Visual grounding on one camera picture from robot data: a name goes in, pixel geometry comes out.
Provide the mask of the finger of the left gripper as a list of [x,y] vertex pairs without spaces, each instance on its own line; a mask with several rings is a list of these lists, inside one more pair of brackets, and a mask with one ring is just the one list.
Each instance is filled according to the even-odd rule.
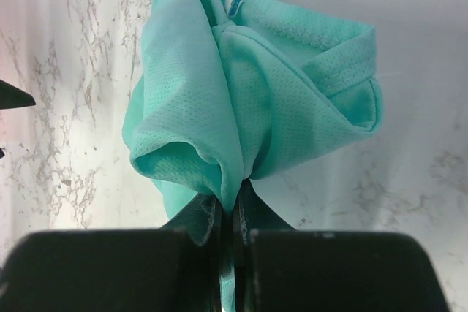
[[0,80],[0,109],[30,107],[36,104],[34,97],[21,89]]

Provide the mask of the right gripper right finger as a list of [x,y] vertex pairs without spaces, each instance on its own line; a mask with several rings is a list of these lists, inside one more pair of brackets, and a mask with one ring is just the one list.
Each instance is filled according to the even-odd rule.
[[428,254],[395,232],[293,229],[245,180],[233,210],[238,311],[446,311]]

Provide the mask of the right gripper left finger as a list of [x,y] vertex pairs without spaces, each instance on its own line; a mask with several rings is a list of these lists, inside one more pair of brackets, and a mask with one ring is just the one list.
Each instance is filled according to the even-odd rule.
[[221,222],[199,194],[158,229],[31,233],[1,272],[1,309],[219,311]]

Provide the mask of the teal t shirt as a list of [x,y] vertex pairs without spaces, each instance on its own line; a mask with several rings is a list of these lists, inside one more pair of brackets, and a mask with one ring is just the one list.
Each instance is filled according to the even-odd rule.
[[371,136],[382,121],[372,26],[278,0],[152,0],[122,129],[174,217],[232,210],[259,180]]

